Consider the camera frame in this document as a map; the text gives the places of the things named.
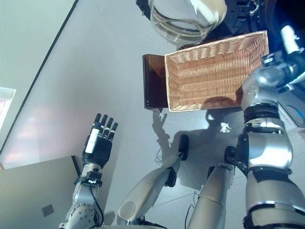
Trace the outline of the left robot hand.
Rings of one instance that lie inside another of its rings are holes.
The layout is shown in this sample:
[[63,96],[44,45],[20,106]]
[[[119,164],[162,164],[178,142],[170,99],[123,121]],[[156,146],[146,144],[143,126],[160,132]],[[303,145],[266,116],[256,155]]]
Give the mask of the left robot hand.
[[82,152],[82,165],[97,164],[103,168],[110,159],[112,141],[118,124],[108,115],[97,113]]

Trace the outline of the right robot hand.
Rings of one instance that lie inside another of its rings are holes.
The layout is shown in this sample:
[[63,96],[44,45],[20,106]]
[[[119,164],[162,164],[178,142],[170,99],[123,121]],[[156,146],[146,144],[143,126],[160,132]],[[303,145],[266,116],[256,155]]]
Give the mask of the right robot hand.
[[287,53],[286,61],[291,63],[293,69],[289,83],[299,83],[305,79],[305,48],[301,45],[300,36],[295,33],[291,25],[285,25],[280,33]]

